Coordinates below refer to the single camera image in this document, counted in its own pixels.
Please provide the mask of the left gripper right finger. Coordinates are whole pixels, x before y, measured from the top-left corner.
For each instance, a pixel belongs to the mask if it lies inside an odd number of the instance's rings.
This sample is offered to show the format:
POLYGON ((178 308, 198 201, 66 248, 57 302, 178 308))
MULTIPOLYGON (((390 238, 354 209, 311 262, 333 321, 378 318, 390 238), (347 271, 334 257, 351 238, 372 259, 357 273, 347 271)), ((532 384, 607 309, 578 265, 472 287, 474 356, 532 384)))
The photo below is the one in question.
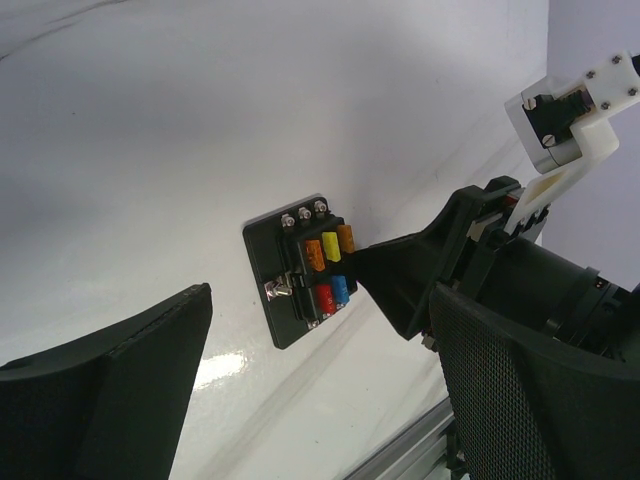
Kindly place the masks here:
POLYGON ((471 478, 638 478, 637 347, 599 356, 443 284, 429 313, 471 478))

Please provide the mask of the red blade fuse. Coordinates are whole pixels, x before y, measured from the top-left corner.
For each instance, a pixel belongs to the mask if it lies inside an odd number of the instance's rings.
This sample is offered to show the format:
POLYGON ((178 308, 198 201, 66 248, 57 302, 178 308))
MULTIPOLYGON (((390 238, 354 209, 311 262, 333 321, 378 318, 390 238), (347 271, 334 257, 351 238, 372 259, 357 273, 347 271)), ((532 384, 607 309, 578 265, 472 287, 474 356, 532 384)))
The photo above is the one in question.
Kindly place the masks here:
POLYGON ((337 307, 331 286, 329 284, 317 284, 314 289, 321 313, 327 316, 334 315, 337 307))

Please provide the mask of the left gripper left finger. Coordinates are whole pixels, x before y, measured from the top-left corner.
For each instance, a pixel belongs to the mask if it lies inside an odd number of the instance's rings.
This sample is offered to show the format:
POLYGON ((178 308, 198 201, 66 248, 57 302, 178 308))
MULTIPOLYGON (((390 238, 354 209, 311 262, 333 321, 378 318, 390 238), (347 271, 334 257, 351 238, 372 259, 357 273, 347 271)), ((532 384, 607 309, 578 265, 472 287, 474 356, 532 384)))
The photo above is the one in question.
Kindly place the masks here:
POLYGON ((2 478, 168 478, 211 318, 209 285, 193 285, 3 365, 2 478))

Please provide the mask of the blue blade fuse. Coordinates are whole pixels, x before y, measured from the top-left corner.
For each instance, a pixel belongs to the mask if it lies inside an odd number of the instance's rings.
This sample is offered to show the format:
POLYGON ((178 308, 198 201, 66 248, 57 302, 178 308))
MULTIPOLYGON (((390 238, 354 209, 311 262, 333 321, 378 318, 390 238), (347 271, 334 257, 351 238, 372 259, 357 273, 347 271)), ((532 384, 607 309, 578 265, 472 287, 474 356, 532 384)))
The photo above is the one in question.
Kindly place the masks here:
POLYGON ((345 306, 349 303, 350 292, 344 275, 332 275, 331 288, 334 301, 337 305, 345 306))

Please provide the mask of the black fuse box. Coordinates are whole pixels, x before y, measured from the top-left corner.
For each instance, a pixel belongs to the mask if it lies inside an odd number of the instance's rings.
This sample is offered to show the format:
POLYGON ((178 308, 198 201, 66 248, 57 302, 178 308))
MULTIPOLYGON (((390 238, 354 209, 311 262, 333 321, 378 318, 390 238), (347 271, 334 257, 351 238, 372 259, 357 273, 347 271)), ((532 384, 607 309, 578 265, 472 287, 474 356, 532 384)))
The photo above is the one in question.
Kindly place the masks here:
POLYGON ((321 234, 349 225, 335 214, 323 196, 312 196, 248 221, 242 235, 258 288, 273 344, 285 350, 303 336, 337 315, 345 306, 336 304, 334 315, 323 315, 315 289, 331 286, 332 275, 346 277, 351 297, 357 292, 353 254, 341 251, 341 261, 326 259, 321 234), (314 272, 304 242, 321 242, 326 269, 314 272))

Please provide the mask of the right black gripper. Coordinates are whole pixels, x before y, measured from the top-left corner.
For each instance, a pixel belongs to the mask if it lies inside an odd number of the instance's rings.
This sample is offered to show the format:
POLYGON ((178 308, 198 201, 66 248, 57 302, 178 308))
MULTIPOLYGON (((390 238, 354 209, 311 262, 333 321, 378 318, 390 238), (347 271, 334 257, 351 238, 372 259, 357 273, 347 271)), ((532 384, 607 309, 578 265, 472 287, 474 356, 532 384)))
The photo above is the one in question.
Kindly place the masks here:
POLYGON ((510 177, 455 191, 423 230, 356 251, 356 280, 405 340, 430 328, 442 283, 554 340, 638 364, 639 292, 538 245, 547 208, 506 232, 523 193, 510 177))

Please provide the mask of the yellow blade fuse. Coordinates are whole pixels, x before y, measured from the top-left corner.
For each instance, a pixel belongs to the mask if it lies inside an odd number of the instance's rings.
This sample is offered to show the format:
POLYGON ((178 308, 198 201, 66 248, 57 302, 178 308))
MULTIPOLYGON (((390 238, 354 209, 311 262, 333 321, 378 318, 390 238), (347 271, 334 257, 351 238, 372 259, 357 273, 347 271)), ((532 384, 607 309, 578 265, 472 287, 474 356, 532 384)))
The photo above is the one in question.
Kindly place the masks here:
POLYGON ((335 231, 323 232, 321 238, 326 259, 333 263, 340 262, 342 257, 337 233, 335 231))

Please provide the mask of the orange blade fuse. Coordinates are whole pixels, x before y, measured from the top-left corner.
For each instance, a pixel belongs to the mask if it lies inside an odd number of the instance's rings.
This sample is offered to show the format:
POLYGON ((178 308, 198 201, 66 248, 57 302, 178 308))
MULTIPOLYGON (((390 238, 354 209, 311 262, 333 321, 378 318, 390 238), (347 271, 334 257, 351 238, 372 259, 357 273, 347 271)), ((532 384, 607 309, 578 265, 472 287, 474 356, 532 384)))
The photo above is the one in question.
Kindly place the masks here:
POLYGON ((310 239, 304 242, 309 265, 314 272, 322 272, 326 269, 321 242, 310 239))

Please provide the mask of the brown blade fuse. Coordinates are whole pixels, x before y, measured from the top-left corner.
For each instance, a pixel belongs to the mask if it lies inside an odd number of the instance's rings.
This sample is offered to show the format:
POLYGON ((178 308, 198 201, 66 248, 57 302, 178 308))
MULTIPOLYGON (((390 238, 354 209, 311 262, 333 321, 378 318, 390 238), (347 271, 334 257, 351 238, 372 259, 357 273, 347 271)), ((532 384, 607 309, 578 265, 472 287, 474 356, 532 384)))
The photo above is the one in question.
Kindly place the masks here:
POLYGON ((353 254, 356 251, 354 235, 350 225, 341 224, 336 227, 340 250, 346 254, 353 254))

